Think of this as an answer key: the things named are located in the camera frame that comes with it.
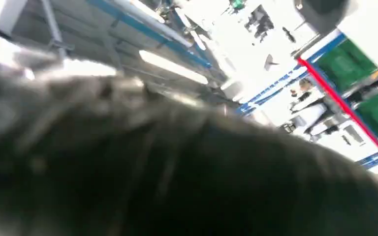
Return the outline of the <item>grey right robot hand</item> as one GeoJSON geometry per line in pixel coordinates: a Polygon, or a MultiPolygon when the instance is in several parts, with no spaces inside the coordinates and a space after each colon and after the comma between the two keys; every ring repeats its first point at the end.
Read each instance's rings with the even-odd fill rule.
{"type": "Polygon", "coordinates": [[[115,79],[51,82],[37,236],[378,236],[378,177],[115,79]]]}

